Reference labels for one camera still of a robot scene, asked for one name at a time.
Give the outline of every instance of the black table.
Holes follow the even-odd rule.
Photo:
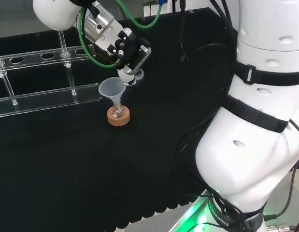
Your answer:
[[[217,106],[231,73],[225,49],[194,52],[208,43],[228,45],[220,18],[208,8],[187,13],[188,64],[180,62],[180,22],[181,14],[166,14],[140,31],[153,52],[142,67],[145,78],[122,97],[131,112],[126,126],[108,124],[109,99],[0,118],[1,232],[112,232],[194,200],[174,184],[175,145]],[[79,45],[75,29],[65,38]],[[0,39],[1,55],[55,47],[55,31]],[[89,60],[72,70],[76,85],[117,76]],[[60,64],[8,74],[16,95],[68,87]]]

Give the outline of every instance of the green light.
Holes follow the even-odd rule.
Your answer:
[[[199,215],[199,218],[198,218],[198,224],[201,224],[201,225],[198,225],[196,228],[194,228],[192,232],[202,232],[203,227],[204,227],[204,224],[202,224],[202,223],[204,223],[206,221],[207,221],[207,218],[206,218],[205,213],[203,212]]]
[[[184,219],[189,219],[194,214],[194,212],[198,209],[198,207],[199,207],[198,205],[190,207],[190,209],[185,213]]]

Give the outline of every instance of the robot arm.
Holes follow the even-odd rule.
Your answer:
[[[54,30],[66,30],[77,24],[82,4],[77,0],[33,0],[37,17]],[[136,83],[134,74],[151,54],[149,43],[140,41],[129,28],[123,28],[97,1],[90,4],[97,15],[89,10],[85,14],[85,35],[108,58],[123,55],[118,74],[127,86]]]
[[[299,132],[287,125],[294,116],[299,124],[299,82],[258,83],[254,77],[261,71],[270,74],[272,80],[287,80],[288,75],[299,73],[299,0],[240,0],[239,3],[237,61],[249,71],[246,81],[239,73],[234,74],[228,99],[239,103],[237,109],[249,117],[224,104],[199,142],[196,164],[203,180],[228,202],[221,204],[220,199],[214,200],[215,213],[209,210],[205,213],[208,222],[226,222],[232,216],[225,217],[225,208],[233,211],[237,207],[247,216],[246,223],[258,225],[251,227],[251,231],[266,232],[260,210],[299,160]],[[262,127],[249,121],[253,116],[244,104],[254,112],[271,116],[271,122],[285,121],[283,132],[268,129],[268,122]]]

